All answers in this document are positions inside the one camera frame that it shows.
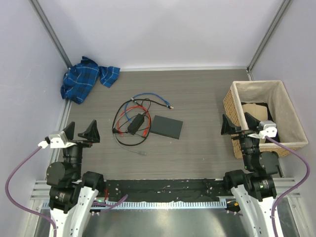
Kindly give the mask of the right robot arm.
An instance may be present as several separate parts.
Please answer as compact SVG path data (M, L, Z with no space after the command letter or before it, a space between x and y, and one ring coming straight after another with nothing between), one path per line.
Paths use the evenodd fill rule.
M240 143L244 168L226 172L223 189L234 195L245 217L243 225L250 237L274 237L274 230L280 230L280 221L272 205L277 191L272 176L282 174L277 152L262 152L260 140L277 136L277 125L270 120L259 121L249 113L251 127L242 129L223 115L221 135L231 135Z

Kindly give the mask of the black network switch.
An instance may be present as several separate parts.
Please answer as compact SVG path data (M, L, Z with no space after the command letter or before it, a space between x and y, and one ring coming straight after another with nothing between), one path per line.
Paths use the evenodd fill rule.
M150 132L173 139L179 139L182 126L183 122L180 120L156 115L153 119Z

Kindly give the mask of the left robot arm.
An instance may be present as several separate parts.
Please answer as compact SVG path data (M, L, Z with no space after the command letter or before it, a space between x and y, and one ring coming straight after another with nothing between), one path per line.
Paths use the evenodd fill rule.
M83 149L100 142L97 122L74 139L75 122L45 138L52 149L62 149L63 161L50 164L46 183L50 186L50 217L54 221L51 236L80 237L96 197L105 191L104 176L97 172L81 172Z

